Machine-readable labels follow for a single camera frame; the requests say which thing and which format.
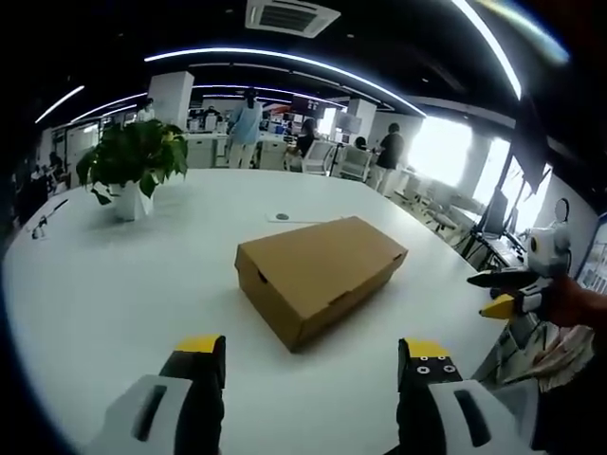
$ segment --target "ceiling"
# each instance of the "ceiling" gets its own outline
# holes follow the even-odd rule
[[[20,94],[14,109],[20,131],[35,137],[33,121],[78,85],[85,89],[36,128],[66,123],[101,104],[143,92],[154,74],[187,68],[195,83],[252,83],[321,98],[346,96],[352,88],[394,106],[397,112],[414,114],[365,84],[274,57],[201,54],[143,61],[161,52],[212,46],[301,55],[347,69],[403,98],[456,100],[516,117],[518,101],[502,67],[478,30],[449,0],[317,0],[313,3],[336,9],[341,16],[314,39],[245,28],[246,3],[58,1],[37,5],[35,11],[30,11],[31,5],[18,6],[23,14],[17,11],[13,17],[27,17],[28,28],[23,37],[13,38],[19,45],[9,50],[9,78]],[[607,121],[601,112],[607,94],[599,84],[607,78],[607,49],[598,19],[600,2],[579,6],[568,0],[557,2],[557,7],[549,0],[519,2],[541,17],[569,51],[570,60],[562,65],[547,61],[503,16],[470,3],[502,44],[524,90],[536,102],[546,132],[587,164],[575,168],[569,180],[578,180],[576,186],[594,197],[607,186]],[[190,66],[208,63],[274,66],[345,87],[259,67]],[[568,168],[561,156],[555,160]],[[576,175],[580,172],[589,174]]]

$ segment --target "led light strip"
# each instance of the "led light strip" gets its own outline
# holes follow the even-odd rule
[[[74,95],[76,95],[78,92],[80,92],[83,89],[84,89],[84,85],[81,85],[80,87],[77,87],[74,90],[72,90],[71,92],[69,92],[63,98],[61,98],[60,100],[55,102],[52,106],[50,106],[48,109],[46,109],[45,112],[41,116],[39,116],[36,121],[34,121],[34,123],[38,123],[40,120],[42,120],[48,114],[53,112],[60,104],[62,104],[64,101],[70,99],[71,97],[73,97]]]
[[[223,94],[212,94],[212,95],[203,95],[202,98],[243,98],[242,95],[223,95]],[[280,102],[282,104],[290,104],[291,101],[288,100],[277,100],[275,98],[263,98],[263,97],[256,97],[255,99],[257,100],[263,100],[263,101],[275,101],[275,102]]]
[[[105,114],[102,115],[102,117],[111,116],[112,114],[116,114],[117,112],[126,111],[127,109],[134,109],[136,107],[137,107],[136,104],[131,104],[130,106],[124,106],[124,107],[121,107],[120,109],[116,109],[115,111],[106,112]]]
[[[122,98],[120,100],[115,100],[115,101],[112,101],[112,102],[108,102],[107,104],[104,104],[103,106],[96,107],[95,109],[92,109],[92,110],[90,110],[90,111],[82,114],[81,116],[77,116],[76,118],[72,119],[69,123],[74,123],[75,121],[78,121],[81,118],[89,116],[89,115],[91,115],[91,114],[93,114],[93,113],[95,113],[97,111],[100,111],[101,109],[105,109],[106,107],[110,107],[110,106],[113,106],[114,104],[118,104],[119,102],[132,100],[133,98],[143,97],[145,95],[147,95],[147,92],[145,92],[145,93],[139,93],[138,95],[133,95],[131,97]]]
[[[250,85],[195,85],[193,88],[249,88]],[[294,97],[305,98],[307,100],[314,100],[320,102],[326,102],[327,104],[333,104],[334,106],[343,109],[344,105],[338,104],[333,101],[323,100],[322,98],[313,97],[304,93],[290,92],[288,90],[279,90],[278,88],[266,88],[266,87],[253,87],[255,90],[264,90],[267,92],[285,93],[287,95],[293,95]]]
[[[394,98],[395,100],[401,102],[402,104],[406,105],[410,109],[413,109],[414,111],[416,111],[421,116],[426,117],[426,114],[423,111],[421,111],[417,107],[413,106],[410,102],[404,100],[403,98],[401,98],[396,93],[391,92],[387,88],[382,87],[381,85],[377,85],[374,82],[368,81],[368,80],[362,78],[361,76],[358,76],[356,74],[350,73],[349,71],[346,71],[344,69],[337,68],[336,66],[332,66],[330,64],[324,64],[322,62],[317,62],[316,60],[307,59],[306,57],[300,57],[298,55],[284,54],[282,52],[275,52],[275,51],[272,51],[272,50],[245,49],[245,48],[240,48],[240,47],[202,47],[202,48],[198,48],[198,49],[185,49],[185,50],[178,50],[178,51],[175,51],[175,52],[167,52],[167,53],[164,53],[164,54],[153,55],[151,57],[146,57],[144,59],[144,62],[154,62],[156,60],[168,59],[168,58],[172,58],[172,57],[179,57],[179,56],[182,56],[182,55],[205,54],[205,53],[213,53],[213,52],[214,53],[236,53],[236,54],[266,55],[268,57],[278,57],[278,58],[281,58],[281,59],[292,60],[292,61],[300,62],[300,63],[303,63],[303,64],[311,64],[311,65],[317,66],[319,68],[327,69],[329,71],[333,71],[334,73],[341,74],[342,76],[346,76],[346,77],[348,77],[350,79],[353,79],[355,81],[362,82],[362,83],[364,83],[366,85],[369,85],[370,87],[373,87],[376,90],[379,90],[380,92],[383,92],[384,94],[386,94],[386,95]]]
[[[521,83],[519,82],[519,78],[517,78],[514,73],[514,68],[510,64],[508,57],[504,53],[504,50],[498,43],[497,39],[487,27],[487,24],[483,22],[483,19],[478,15],[478,13],[466,2],[466,0],[451,0],[451,2],[460,9],[464,13],[466,17],[472,22],[472,24],[476,27],[476,29],[483,35],[485,41],[491,50],[497,57],[497,60],[500,62],[504,72],[506,73],[506,77],[510,81],[510,85],[512,85],[512,89],[514,90],[514,94],[517,99],[521,99]]]

